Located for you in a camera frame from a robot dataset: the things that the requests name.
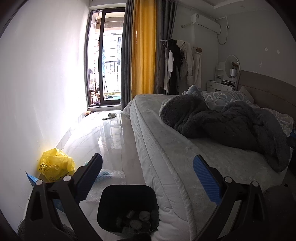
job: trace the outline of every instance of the ceiling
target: ceiling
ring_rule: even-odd
[[[265,0],[179,0],[178,2],[196,8],[214,19],[241,12],[273,9]]]

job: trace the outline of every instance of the tiled floor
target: tiled floor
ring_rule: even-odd
[[[116,113],[117,117],[102,120],[110,112]],[[103,157],[104,169],[124,171],[127,184],[145,184],[131,122],[121,115],[120,110],[95,112],[83,118],[63,151],[73,158],[76,168],[99,153]],[[99,227],[96,220],[98,206],[99,203],[80,203],[85,216],[104,241],[120,239]],[[59,214],[62,222],[69,225],[66,216]]]

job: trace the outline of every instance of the trash can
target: trash can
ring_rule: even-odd
[[[141,211],[150,212],[149,230],[123,231],[130,220],[138,220]],[[97,222],[99,226],[115,235],[128,238],[138,233],[151,233],[159,223],[158,205],[154,190],[146,185],[110,185],[101,195]]]

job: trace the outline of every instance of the silver screw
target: silver screw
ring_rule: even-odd
[[[257,186],[259,186],[259,183],[258,183],[258,182],[256,182],[256,181],[252,181],[252,184],[253,184],[253,186],[254,186],[254,187],[257,187]]]
[[[41,185],[42,183],[43,183],[43,181],[42,181],[41,179],[38,179],[37,182],[36,182],[36,185],[39,186],[39,185]]]
[[[231,177],[226,177],[224,178],[224,181],[227,183],[232,183],[232,178]]]
[[[64,176],[63,177],[63,180],[65,181],[65,182],[69,182],[70,180],[71,180],[71,176],[70,175],[67,175],[67,176]]]

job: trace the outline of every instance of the glass pane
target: glass pane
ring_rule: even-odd
[[[99,39],[102,12],[92,15],[89,31],[89,42],[87,52],[87,91],[91,104],[100,104],[99,92]]]
[[[104,100],[120,100],[121,41],[124,12],[108,12],[103,37]]]

